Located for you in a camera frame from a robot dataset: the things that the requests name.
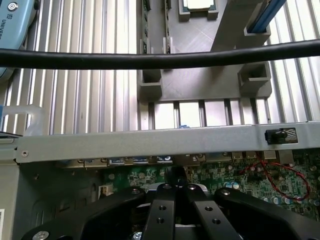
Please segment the green circuit board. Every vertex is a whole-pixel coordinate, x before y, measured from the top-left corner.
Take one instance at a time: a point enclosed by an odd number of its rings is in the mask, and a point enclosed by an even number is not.
[[[317,221],[319,217],[320,190],[320,149],[293,151],[294,167],[302,173],[311,188],[308,199],[292,201],[277,193],[266,178],[261,166],[249,169],[246,174],[239,171],[257,162],[257,159],[240,159],[227,162],[205,163],[200,166],[185,167],[190,183],[203,184],[213,194],[217,189],[229,187],[262,199],[282,208],[302,214]],[[112,184],[117,192],[129,186],[148,190],[154,183],[164,183],[165,169],[168,165],[121,166],[104,172],[105,184]],[[292,171],[280,167],[268,167],[271,177],[278,188],[288,196],[305,195],[307,188],[302,179]]]

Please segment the metal chassis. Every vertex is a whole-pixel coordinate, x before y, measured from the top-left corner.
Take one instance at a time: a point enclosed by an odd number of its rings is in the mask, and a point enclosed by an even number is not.
[[[268,145],[266,130],[295,128],[298,143]],[[0,163],[87,160],[320,147],[320,121],[0,139]]]

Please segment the red and black wires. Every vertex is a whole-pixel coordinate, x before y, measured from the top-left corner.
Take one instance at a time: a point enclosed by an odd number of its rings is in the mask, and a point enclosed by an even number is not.
[[[268,161],[263,161],[258,153],[256,153],[257,159],[259,160],[258,162],[246,167],[245,169],[241,170],[239,172],[240,175],[243,175],[248,169],[252,168],[252,167],[256,167],[257,165],[261,165],[263,168],[263,172],[265,174],[265,176],[267,177],[267,179],[269,180],[271,186],[273,187],[274,190],[276,190],[279,194],[281,194],[282,196],[286,197],[287,199],[291,199],[291,200],[296,200],[296,201],[302,201],[305,200],[306,198],[308,198],[308,196],[310,195],[310,186],[309,183],[307,182],[305,176],[301,173],[298,172],[297,170],[294,170],[292,167],[290,166],[286,166],[286,165],[282,165],[280,163],[277,162],[268,162]],[[304,182],[305,186],[306,186],[306,194],[303,197],[293,197],[293,196],[288,196],[287,194],[285,194],[284,192],[280,191],[280,189],[276,186],[276,184],[274,183],[274,180],[272,179],[272,177],[270,176],[268,170],[267,170],[267,165],[270,166],[276,166],[276,167],[280,167],[289,171],[292,171],[295,173],[295,175],[297,175],[298,177],[300,177],[302,179],[302,181]]]

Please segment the gray metal bar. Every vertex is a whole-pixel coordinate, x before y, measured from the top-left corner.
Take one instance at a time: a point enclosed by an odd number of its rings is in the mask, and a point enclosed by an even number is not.
[[[268,145],[266,130],[296,128],[298,143]],[[163,156],[197,153],[293,150],[320,147],[320,121],[184,129],[26,136],[17,140],[18,163]]]

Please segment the black cable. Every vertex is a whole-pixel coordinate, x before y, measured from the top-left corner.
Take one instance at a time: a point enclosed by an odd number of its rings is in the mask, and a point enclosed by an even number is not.
[[[69,70],[185,69],[313,56],[320,56],[320,40],[181,54],[92,54],[0,49],[0,66]]]

